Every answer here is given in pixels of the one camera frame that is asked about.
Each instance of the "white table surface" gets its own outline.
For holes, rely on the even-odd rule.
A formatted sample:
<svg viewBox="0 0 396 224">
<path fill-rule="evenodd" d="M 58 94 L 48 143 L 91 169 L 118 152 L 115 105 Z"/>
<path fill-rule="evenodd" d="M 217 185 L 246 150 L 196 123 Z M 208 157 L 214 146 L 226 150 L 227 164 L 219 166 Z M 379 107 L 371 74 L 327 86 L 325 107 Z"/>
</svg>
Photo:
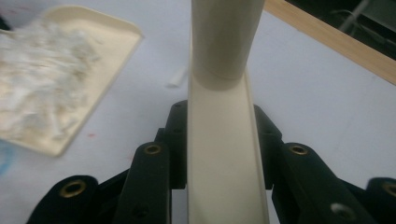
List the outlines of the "white table surface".
<svg viewBox="0 0 396 224">
<path fill-rule="evenodd" d="M 0 13 L 20 26 L 61 4 L 131 21 L 145 38 L 61 157 L 0 143 L 1 223 L 24 223 L 70 175 L 101 183 L 129 168 L 135 149 L 164 127 L 170 106 L 188 97 L 187 81 L 166 84 L 188 66 L 190 0 L 0 0 Z M 374 176 L 396 178 L 395 86 L 265 11 L 248 68 L 254 102 L 285 142 L 312 147 L 336 175 L 361 188 Z M 187 223 L 186 195 L 174 192 L 173 223 Z M 272 206 L 270 217 L 278 223 Z"/>
</svg>

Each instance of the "wooden edge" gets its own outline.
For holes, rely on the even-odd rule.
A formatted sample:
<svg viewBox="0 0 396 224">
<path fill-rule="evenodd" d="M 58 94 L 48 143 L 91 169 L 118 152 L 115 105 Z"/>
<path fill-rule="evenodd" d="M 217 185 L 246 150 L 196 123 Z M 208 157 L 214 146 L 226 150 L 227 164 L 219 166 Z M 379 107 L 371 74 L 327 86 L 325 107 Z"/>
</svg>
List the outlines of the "wooden edge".
<svg viewBox="0 0 396 224">
<path fill-rule="evenodd" d="M 396 85 L 396 61 L 393 59 L 342 33 L 285 0 L 266 0 L 264 10 Z"/>
</svg>

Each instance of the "white tube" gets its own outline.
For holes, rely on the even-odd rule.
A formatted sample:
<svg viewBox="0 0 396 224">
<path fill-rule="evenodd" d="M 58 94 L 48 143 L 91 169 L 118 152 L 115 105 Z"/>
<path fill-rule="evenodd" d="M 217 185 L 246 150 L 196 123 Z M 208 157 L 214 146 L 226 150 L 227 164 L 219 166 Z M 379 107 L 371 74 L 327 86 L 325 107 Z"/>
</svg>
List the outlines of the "white tube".
<svg viewBox="0 0 396 224">
<path fill-rule="evenodd" d="M 192 0 L 192 72 L 240 78 L 263 4 L 264 0 Z"/>
</svg>

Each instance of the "white debris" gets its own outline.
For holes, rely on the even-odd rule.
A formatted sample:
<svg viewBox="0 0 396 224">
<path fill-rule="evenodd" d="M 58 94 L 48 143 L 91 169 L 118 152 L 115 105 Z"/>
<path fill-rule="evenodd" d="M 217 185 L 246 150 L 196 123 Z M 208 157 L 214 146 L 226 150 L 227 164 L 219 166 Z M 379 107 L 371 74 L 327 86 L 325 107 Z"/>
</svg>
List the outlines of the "white debris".
<svg viewBox="0 0 396 224">
<path fill-rule="evenodd" d="M 0 133 L 64 137 L 77 121 L 60 114 L 83 106 L 84 79 L 98 58 L 83 31 L 66 33 L 49 21 L 0 35 Z"/>
<path fill-rule="evenodd" d="M 177 70 L 177 72 L 171 77 L 168 84 L 166 85 L 169 88 L 177 88 L 180 87 L 181 83 L 183 83 L 184 79 L 188 76 L 188 68 L 181 67 Z"/>
</svg>

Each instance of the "plastic tray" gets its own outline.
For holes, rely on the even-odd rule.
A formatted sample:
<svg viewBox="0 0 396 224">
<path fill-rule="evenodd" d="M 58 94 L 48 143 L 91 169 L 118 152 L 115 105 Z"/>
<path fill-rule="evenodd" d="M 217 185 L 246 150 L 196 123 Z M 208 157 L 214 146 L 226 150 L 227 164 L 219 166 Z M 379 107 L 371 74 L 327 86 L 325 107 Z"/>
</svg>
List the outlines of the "plastic tray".
<svg viewBox="0 0 396 224">
<path fill-rule="evenodd" d="M 138 46 L 142 35 L 135 25 L 127 21 L 85 7 L 55 7 L 43 13 L 42 18 L 56 22 L 66 32 L 75 29 L 85 31 L 91 36 L 88 41 L 100 56 L 100 61 L 94 64 L 85 80 L 87 104 L 73 113 L 60 115 L 78 118 L 78 123 L 67 131 L 65 138 L 55 140 L 50 134 L 29 133 L 18 141 L 9 141 L 37 152 L 58 156 L 67 148 L 106 93 L 129 55 Z"/>
</svg>

